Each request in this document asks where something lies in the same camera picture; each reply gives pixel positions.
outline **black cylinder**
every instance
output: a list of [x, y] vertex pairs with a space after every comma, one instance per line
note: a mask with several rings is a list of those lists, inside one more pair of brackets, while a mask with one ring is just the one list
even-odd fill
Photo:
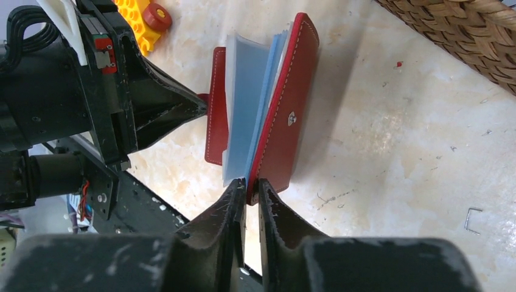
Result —
[[30, 166], [36, 198], [75, 193], [82, 186], [82, 165], [76, 155], [35, 155]]
[[69, 50], [58, 38], [25, 54], [12, 72], [0, 74], [1, 152], [25, 150], [91, 129]]

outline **toy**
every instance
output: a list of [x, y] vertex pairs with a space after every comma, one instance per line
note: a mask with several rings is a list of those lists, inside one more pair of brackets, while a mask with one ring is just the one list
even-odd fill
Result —
[[142, 55], [154, 50], [159, 37], [172, 25], [172, 17], [163, 6], [149, 0], [114, 0], [118, 12], [129, 23]]

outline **white stitching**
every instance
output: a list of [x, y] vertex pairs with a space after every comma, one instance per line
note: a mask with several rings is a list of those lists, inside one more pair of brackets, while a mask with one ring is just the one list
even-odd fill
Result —
[[210, 105], [210, 110], [209, 110], [209, 119], [208, 119], [208, 134], [207, 134], [207, 143], [206, 143], [206, 161], [207, 162], [211, 162], [211, 163], [219, 163], [218, 161], [215, 161], [211, 158], [211, 153], [209, 151], [209, 144], [210, 144], [210, 141], [211, 141], [211, 121], [212, 121], [212, 114], [213, 114], [213, 97], [215, 95], [215, 84], [216, 84], [216, 81], [217, 81], [217, 60], [218, 60], [218, 55], [220, 55], [220, 53], [222, 53], [223, 50], [218, 50], [217, 53], [215, 53], [215, 64], [214, 64], [214, 70], [213, 70], [213, 84], [211, 85], [211, 92], [210, 92], [210, 101], [209, 101], [209, 105]]
[[[294, 58], [296, 56], [296, 51], [297, 51], [297, 47], [298, 47], [298, 43], [299, 43], [299, 37], [301, 36], [301, 32], [303, 31], [303, 25], [304, 24], [306, 24], [309, 27], [310, 31], [312, 31], [312, 35], [313, 35], [313, 37], [315, 38], [315, 40], [317, 42], [317, 46], [319, 46], [319, 38], [317, 37], [317, 34], [314, 32], [312, 26], [309, 23], [307, 23], [306, 20], [303, 20], [303, 22], [301, 23], [301, 27], [299, 28], [298, 39], [296, 40], [296, 45], [295, 45], [294, 53], [292, 54], [292, 61], [290, 61], [290, 65], [288, 67], [287, 76], [285, 77], [285, 83], [283, 84], [283, 88], [281, 90], [281, 95], [279, 96], [279, 100], [277, 102], [277, 107], [276, 107], [276, 112], [274, 114], [274, 119], [273, 119], [273, 122], [271, 123], [271, 128], [269, 129], [269, 134], [267, 135], [267, 141], [266, 141], [265, 146], [263, 148], [262, 157], [260, 159], [260, 164], [258, 165], [258, 169], [256, 170], [256, 178], [255, 179], [258, 179], [258, 175], [260, 174], [260, 169], [262, 168], [263, 157], [265, 156], [265, 151], [267, 150], [267, 146], [269, 144], [269, 138], [271, 137], [271, 132], [272, 132], [273, 127], [274, 127], [274, 122], [276, 121], [277, 112], [279, 111], [279, 105], [281, 104], [281, 99], [283, 98], [283, 93], [285, 92], [285, 87], [287, 86], [288, 76], [290, 75], [290, 69], [292, 68], [292, 64], [294, 63]], [[285, 190], [287, 187], [288, 186], [285, 186], [285, 187], [281, 187], [279, 189], [280, 190]]]

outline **brown basket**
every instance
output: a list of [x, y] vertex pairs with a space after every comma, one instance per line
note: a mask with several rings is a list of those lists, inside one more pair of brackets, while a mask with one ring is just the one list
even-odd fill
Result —
[[516, 12], [499, 0], [376, 0], [516, 96]]

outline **red wire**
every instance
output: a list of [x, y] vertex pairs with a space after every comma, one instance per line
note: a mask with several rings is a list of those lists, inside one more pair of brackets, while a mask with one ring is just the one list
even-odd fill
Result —
[[88, 194], [89, 181], [86, 180], [86, 184], [82, 187], [82, 198], [79, 203], [79, 207], [81, 208], [81, 221], [84, 221], [84, 217], [86, 216], [86, 196]]

